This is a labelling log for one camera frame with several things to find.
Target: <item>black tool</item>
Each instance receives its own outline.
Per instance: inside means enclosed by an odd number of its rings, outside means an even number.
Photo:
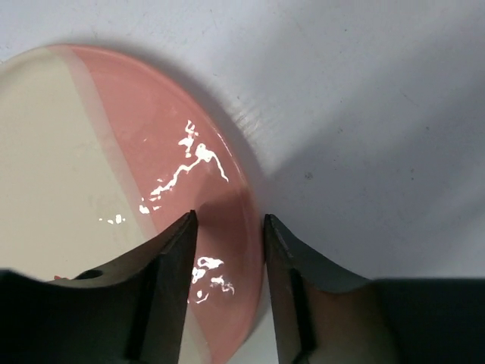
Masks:
[[[280,364],[485,362],[485,280],[370,281],[273,215],[264,245]]]
[[[73,280],[0,271],[0,362],[176,364],[196,238],[190,212]]]

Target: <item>ceramic dish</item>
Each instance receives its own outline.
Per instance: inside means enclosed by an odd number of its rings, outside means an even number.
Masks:
[[[258,305],[261,229],[238,163],[194,100],[140,61],[57,45],[0,66],[0,125],[0,266],[71,278],[196,209],[180,362],[226,362]]]

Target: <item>white speck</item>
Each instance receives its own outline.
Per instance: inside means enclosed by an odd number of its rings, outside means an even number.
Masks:
[[[144,206],[144,205],[140,205],[139,206],[139,211],[142,213],[142,214],[149,214],[150,213],[150,210],[148,207]]]

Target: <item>white background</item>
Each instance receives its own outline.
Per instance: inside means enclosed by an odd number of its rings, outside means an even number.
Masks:
[[[56,42],[135,55],[212,115],[263,212],[330,259],[477,276],[484,16],[483,0],[0,0],[0,61]],[[233,364],[277,361],[267,308]]]

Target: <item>pink plate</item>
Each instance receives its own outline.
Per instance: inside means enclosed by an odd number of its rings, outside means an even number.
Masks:
[[[0,67],[0,238],[12,242],[0,265],[73,277],[196,209],[180,362],[226,362],[252,326],[263,257],[248,182],[210,117],[105,49],[56,45]]]

